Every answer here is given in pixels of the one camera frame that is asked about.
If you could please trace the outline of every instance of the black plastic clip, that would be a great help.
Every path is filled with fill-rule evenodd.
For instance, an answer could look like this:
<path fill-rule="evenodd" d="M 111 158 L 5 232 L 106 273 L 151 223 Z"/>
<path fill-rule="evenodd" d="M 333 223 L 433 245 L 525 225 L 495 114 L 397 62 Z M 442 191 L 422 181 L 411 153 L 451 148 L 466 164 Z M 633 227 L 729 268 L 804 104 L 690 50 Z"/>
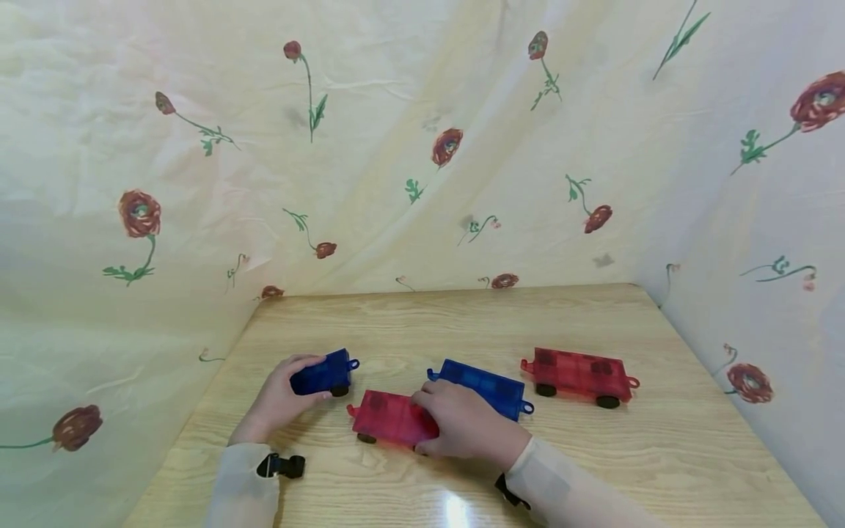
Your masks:
<path fill-rule="evenodd" d="M 520 503 L 523 503 L 526 506 L 526 509 L 531 509 L 531 505 L 529 503 L 525 502 L 524 500 L 510 492 L 507 483 L 504 481 L 504 473 L 499 475 L 499 478 L 496 479 L 495 486 L 496 489 L 498 489 L 502 493 L 502 495 L 504 495 L 504 499 L 512 505 L 519 506 Z"/>
<path fill-rule="evenodd" d="M 259 464 L 255 472 L 265 478 L 277 475 L 284 475 L 287 478 L 300 478 L 305 472 L 305 458 L 299 455 L 293 455 L 289 459 L 283 459 L 278 453 L 270 453 Z"/>

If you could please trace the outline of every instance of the blue toy train car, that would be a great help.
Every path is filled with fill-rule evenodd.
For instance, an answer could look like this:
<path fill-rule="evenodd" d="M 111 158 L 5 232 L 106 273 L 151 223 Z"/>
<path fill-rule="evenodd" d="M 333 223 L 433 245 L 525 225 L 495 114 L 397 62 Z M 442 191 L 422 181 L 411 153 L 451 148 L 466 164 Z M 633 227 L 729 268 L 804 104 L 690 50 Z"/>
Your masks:
<path fill-rule="evenodd" d="M 349 359 L 349 352 L 345 348 L 332 352 L 325 357 L 325 361 L 312 367 L 305 367 L 291 376 L 291 388 L 297 395 L 312 395 L 315 392 L 328 390 L 331 395 L 345 396 L 349 394 L 352 376 L 349 372 L 358 368 L 361 363 L 357 359 Z"/>
<path fill-rule="evenodd" d="M 525 384 L 480 368 L 444 359 L 439 373 L 428 370 L 428 379 L 445 379 L 453 384 L 469 387 L 478 392 L 500 415 L 514 422 L 519 421 L 520 412 L 534 412 L 534 405 L 522 399 Z"/>

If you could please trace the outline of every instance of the red flower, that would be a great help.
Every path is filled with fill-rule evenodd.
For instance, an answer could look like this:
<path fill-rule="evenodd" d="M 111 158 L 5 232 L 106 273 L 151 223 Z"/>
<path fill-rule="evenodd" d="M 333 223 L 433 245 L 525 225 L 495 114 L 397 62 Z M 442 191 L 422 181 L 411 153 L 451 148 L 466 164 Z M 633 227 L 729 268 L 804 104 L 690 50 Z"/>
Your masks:
<path fill-rule="evenodd" d="M 170 99 L 167 99 L 167 96 L 161 92 L 155 93 L 155 107 L 166 116 L 176 113 L 176 107 L 170 102 Z"/>
<path fill-rule="evenodd" d="M 294 63 L 300 58 L 303 54 L 303 47 L 299 45 L 299 42 L 290 41 L 285 44 L 285 57 L 291 59 Z"/>
<path fill-rule="evenodd" d="M 543 58 L 546 55 L 546 46 L 548 46 L 548 35 L 545 31 L 538 31 L 528 45 L 528 58 L 532 61 Z"/>
<path fill-rule="evenodd" d="M 461 139 L 464 137 L 464 131 L 457 128 L 450 128 L 446 130 L 437 139 L 434 140 L 434 147 L 432 148 L 431 161 L 442 167 L 449 163 L 458 147 L 461 146 Z"/>
<path fill-rule="evenodd" d="M 815 81 L 789 111 L 801 132 L 812 132 L 845 113 L 845 72 L 834 72 Z"/>
<path fill-rule="evenodd" d="M 589 235 L 599 227 L 604 226 L 611 216 L 613 216 L 613 210 L 610 209 L 609 205 L 599 205 L 584 222 L 584 232 Z"/>
<path fill-rule="evenodd" d="M 280 290 L 275 286 L 265 286 L 264 289 L 261 291 L 262 299 L 269 299 L 271 297 L 281 297 L 283 295 L 285 295 L 285 291 Z"/>
<path fill-rule="evenodd" d="M 337 244 L 333 244 L 331 242 L 321 242 L 317 244 L 317 258 L 322 260 L 334 255 L 336 249 Z"/>
<path fill-rule="evenodd" d="M 502 275 L 499 275 L 498 277 L 493 279 L 493 282 L 490 283 L 490 287 L 492 287 L 494 290 L 502 290 L 504 288 L 513 287 L 513 285 L 515 285 L 519 281 L 520 278 L 512 273 L 503 273 Z"/>
<path fill-rule="evenodd" d="M 126 234 L 132 238 L 157 235 L 161 229 L 161 206 L 152 196 L 138 189 L 123 193 L 117 210 Z"/>
<path fill-rule="evenodd" d="M 728 381 L 736 393 L 749 403 L 767 403 L 774 397 L 769 378 L 754 365 L 739 363 L 728 370 Z"/>
<path fill-rule="evenodd" d="M 54 451 L 65 448 L 76 451 L 88 443 L 91 435 L 103 424 L 100 408 L 97 406 L 77 407 L 59 418 L 53 426 Z"/>

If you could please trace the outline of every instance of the red toy train car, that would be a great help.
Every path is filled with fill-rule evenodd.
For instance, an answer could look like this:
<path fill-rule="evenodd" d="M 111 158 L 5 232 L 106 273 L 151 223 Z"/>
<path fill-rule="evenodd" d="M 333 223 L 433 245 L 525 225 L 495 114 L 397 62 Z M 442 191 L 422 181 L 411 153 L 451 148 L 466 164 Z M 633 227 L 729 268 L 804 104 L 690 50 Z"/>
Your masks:
<path fill-rule="evenodd" d="M 520 367 L 534 377 L 534 389 L 551 397 L 558 390 L 595 398 L 596 405 L 615 409 L 630 401 L 631 389 L 640 380 L 625 373 L 620 359 L 590 356 L 576 352 L 534 349 L 534 362 L 523 359 Z"/>
<path fill-rule="evenodd" d="M 346 411 L 355 418 L 352 431 L 367 444 L 380 439 L 413 448 L 440 435 L 434 418 L 421 406 L 411 403 L 410 396 L 367 390 L 361 406 L 346 406 Z"/>

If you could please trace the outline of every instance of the wrist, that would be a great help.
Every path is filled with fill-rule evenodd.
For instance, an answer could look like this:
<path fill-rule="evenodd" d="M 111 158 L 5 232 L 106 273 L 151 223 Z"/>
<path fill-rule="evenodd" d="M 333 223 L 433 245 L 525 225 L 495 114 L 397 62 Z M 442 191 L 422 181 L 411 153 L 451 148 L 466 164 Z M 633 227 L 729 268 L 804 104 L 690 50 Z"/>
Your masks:
<path fill-rule="evenodd" d="M 229 437 L 229 445 L 267 444 L 273 430 L 255 416 L 246 414 Z"/>
<path fill-rule="evenodd" d="M 507 473 L 520 458 L 531 437 L 531 433 L 520 424 L 502 418 L 502 422 L 489 436 L 493 441 L 488 446 L 484 458 L 503 473 Z"/>

